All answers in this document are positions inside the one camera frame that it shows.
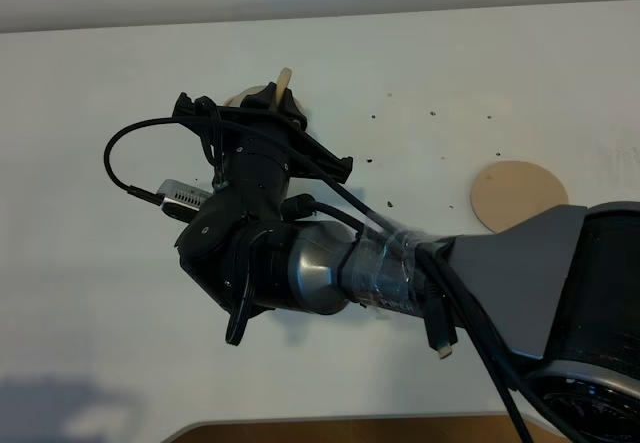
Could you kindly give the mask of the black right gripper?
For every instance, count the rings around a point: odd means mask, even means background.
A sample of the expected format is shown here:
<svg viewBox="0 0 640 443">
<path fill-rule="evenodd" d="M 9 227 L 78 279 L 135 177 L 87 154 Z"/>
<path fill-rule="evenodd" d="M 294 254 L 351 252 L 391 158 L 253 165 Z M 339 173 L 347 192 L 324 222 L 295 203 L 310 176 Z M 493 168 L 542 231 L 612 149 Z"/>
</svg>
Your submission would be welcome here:
<svg viewBox="0 0 640 443">
<path fill-rule="evenodd" d="M 253 108 L 222 107 L 208 97 L 195 100 L 185 93 L 178 97 L 172 116 L 200 137 L 207 160 L 220 172 L 212 182 L 217 193 L 240 205 L 242 211 L 260 220 L 279 220 L 289 180 L 315 179 L 317 174 L 284 150 L 262 138 L 219 127 L 188 123 L 188 117 L 213 117 L 254 129 L 302 154 L 339 183 L 353 169 L 351 157 L 339 158 L 278 113 Z"/>
</svg>

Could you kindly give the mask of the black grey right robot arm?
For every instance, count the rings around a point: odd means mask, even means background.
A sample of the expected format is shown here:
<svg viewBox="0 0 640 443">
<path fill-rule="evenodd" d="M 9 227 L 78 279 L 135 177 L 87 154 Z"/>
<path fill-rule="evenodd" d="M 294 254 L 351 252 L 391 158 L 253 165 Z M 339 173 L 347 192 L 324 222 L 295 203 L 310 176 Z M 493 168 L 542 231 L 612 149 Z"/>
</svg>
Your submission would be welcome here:
<svg viewBox="0 0 640 443">
<path fill-rule="evenodd" d="M 487 334 L 548 409 L 590 442 L 639 438 L 639 206 L 559 204 L 491 235 L 430 237 L 378 214 L 364 221 L 291 178 L 337 158 L 306 133 L 290 93 L 274 86 L 222 108 L 181 95 L 173 115 L 197 134 L 214 192 L 185 214 L 181 268 L 229 315 L 238 344 L 249 319 L 286 309 L 333 315 L 349 304 L 420 318 L 441 350 L 464 325 L 442 287 L 463 284 Z"/>
</svg>

